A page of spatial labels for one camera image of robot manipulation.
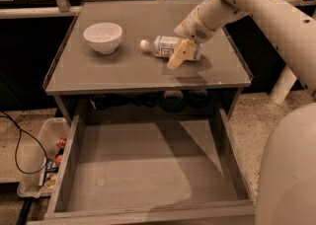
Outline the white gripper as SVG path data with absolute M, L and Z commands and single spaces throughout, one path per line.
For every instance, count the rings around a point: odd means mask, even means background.
M 176 69 L 184 61 L 196 58 L 197 43 L 205 43 L 214 36 L 214 31 L 210 30 L 200 19 L 196 6 L 184 19 L 174 28 L 174 33 L 183 39 L 175 52 L 170 56 L 167 63 L 169 69 Z

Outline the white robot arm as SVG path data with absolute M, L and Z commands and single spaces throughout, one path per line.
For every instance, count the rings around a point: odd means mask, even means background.
M 284 0 L 204 0 L 175 27 L 195 47 L 251 16 L 310 94 L 316 93 L 316 22 Z M 262 157 L 256 225 L 316 225 L 316 104 L 287 114 Z

